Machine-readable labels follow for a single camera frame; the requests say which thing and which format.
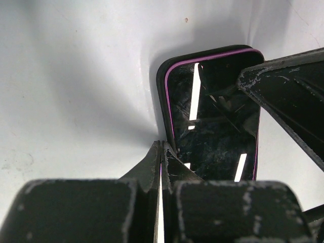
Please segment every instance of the white background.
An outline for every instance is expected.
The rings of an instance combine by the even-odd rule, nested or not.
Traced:
[[[0,222],[25,182],[118,178],[165,139],[165,60],[323,47],[322,13],[320,0],[0,1]],[[324,203],[322,171],[264,110],[258,179],[288,183],[305,210]]]

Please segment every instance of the black smartphone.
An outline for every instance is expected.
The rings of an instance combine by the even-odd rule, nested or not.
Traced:
[[[255,180],[260,106],[236,85],[240,72],[264,62],[236,45],[164,62],[157,88],[167,140],[205,180]]]

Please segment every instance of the dust speck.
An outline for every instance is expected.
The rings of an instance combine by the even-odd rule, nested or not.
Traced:
[[[25,209],[24,204],[20,204],[17,209],[18,211],[23,211]]]
[[[32,239],[32,233],[28,232],[26,235],[27,240],[31,240]]]
[[[214,220],[215,225],[221,225],[223,222],[221,220]]]
[[[296,221],[297,221],[298,224],[301,224],[301,225],[303,225],[303,223],[304,223],[303,220],[300,217],[297,217]]]

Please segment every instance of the phone screen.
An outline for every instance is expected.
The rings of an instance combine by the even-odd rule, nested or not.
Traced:
[[[167,87],[176,153],[205,180],[253,180],[260,106],[236,86],[255,51],[175,67]]]

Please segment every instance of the white surface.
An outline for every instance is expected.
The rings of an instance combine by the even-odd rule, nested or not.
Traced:
[[[28,180],[118,178],[164,139],[163,61],[232,44],[266,59],[322,47],[323,12],[318,0],[2,0],[0,221]],[[258,178],[288,182],[304,209],[324,202],[322,172],[264,111],[260,126]]]

